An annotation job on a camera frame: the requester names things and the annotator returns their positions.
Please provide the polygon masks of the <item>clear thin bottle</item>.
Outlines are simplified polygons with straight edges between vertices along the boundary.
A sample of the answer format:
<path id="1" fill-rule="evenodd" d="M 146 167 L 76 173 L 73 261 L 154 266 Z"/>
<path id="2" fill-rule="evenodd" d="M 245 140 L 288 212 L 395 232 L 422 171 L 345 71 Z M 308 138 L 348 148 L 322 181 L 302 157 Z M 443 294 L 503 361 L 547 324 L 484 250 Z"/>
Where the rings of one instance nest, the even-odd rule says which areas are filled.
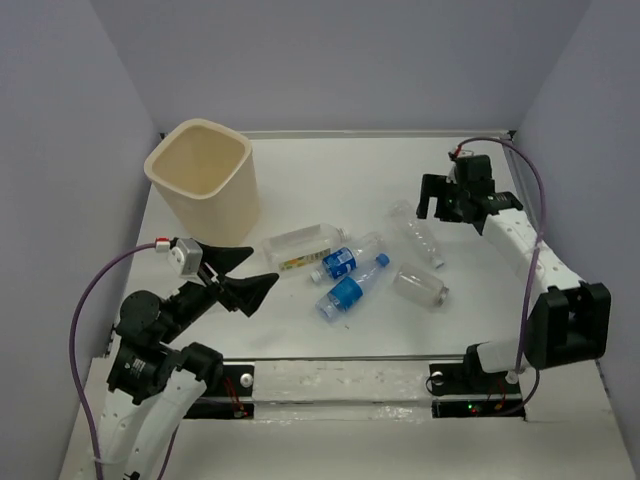
<path id="1" fill-rule="evenodd" d="M 407 200 L 394 202 L 387 211 L 387 219 L 401 238 L 434 270 L 445 265 L 435 236 L 426 221 L 416 216 L 415 208 Z"/>

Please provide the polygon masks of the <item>square clear bottle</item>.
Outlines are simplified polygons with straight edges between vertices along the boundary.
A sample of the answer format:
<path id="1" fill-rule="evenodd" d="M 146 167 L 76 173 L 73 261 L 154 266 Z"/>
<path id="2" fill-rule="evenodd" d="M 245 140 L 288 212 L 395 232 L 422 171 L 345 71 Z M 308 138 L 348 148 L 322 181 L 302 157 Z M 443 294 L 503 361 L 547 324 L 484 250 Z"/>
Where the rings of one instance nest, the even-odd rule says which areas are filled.
<path id="1" fill-rule="evenodd" d="M 266 238 L 262 248 L 276 273 L 288 273 L 321 261 L 350 239 L 346 228 L 319 223 Z"/>

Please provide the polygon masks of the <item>blue label bottle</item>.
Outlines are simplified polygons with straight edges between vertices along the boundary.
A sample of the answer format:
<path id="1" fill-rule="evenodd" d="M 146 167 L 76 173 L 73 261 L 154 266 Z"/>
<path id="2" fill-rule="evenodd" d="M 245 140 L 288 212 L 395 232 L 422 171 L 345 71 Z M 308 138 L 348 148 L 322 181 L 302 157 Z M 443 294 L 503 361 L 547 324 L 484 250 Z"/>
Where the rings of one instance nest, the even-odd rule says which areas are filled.
<path id="1" fill-rule="evenodd" d="M 388 255 L 380 253 L 374 260 L 366 262 L 353 273 L 343 277 L 316 302 L 316 310 L 325 320 L 336 320 L 368 294 L 389 264 Z"/>
<path id="2" fill-rule="evenodd" d="M 314 284 L 337 281 L 384 253 L 386 243 L 379 232 L 370 232 L 324 257 L 310 274 Z"/>

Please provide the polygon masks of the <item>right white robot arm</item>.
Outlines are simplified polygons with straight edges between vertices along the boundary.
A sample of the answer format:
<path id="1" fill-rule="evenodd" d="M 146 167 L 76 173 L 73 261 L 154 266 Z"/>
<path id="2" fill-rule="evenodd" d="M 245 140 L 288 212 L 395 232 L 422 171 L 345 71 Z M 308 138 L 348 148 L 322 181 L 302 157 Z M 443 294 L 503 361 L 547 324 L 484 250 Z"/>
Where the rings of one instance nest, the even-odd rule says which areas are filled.
<path id="1" fill-rule="evenodd" d="M 418 218 L 426 217 L 431 199 L 437 219 L 472 225 L 525 285 L 525 325 L 517 337 L 467 348 L 460 379 L 468 390 L 486 390 L 498 373 L 546 370 L 604 355 L 610 291 L 582 279 L 538 240 L 517 197 L 496 190 L 488 156 L 459 157 L 449 174 L 424 175 Z"/>

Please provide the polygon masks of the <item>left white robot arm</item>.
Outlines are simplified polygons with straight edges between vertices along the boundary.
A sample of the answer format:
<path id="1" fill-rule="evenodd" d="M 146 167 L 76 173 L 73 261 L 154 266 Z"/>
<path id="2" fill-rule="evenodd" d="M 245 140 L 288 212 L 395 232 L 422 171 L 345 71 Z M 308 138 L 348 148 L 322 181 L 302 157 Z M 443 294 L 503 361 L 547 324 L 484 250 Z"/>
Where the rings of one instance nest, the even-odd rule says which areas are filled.
<path id="1" fill-rule="evenodd" d="M 107 393 L 92 435 L 94 470 L 88 479 L 146 479 L 156 461 L 166 461 L 175 433 L 194 404 L 217 389 L 223 408 L 248 412 L 218 351 L 193 342 L 171 342 L 215 305 L 253 315 L 278 281 L 276 273 L 243 279 L 230 272 L 254 253 L 251 247 L 214 247 L 192 238 L 159 237 L 146 246 L 165 254 L 184 284 L 166 298 L 147 290 L 123 301 L 115 334 L 120 343 L 106 380 Z"/>

